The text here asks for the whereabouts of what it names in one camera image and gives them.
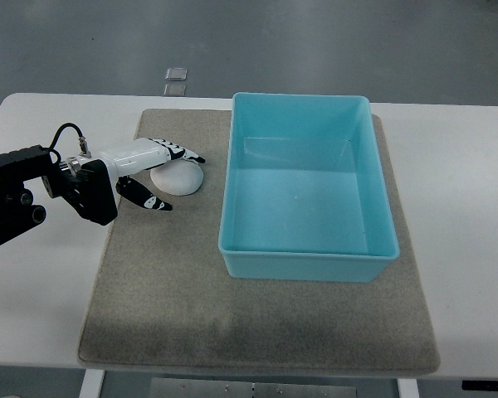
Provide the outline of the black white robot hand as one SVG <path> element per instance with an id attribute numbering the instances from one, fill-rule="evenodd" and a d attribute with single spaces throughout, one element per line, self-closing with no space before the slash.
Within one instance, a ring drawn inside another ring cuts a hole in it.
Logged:
<path id="1" fill-rule="evenodd" d="M 190 161 L 199 167 L 205 163 L 205 159 L 194 151 L 160 138 L 137 138 L 127 144 L 102 150 L 97 156 L 107 166 L 121 197 L 136 206 L 157 211 L 170 211 L 172 206 L 133 176 L 143 171 L 150 172 L 174 160 Z"/>

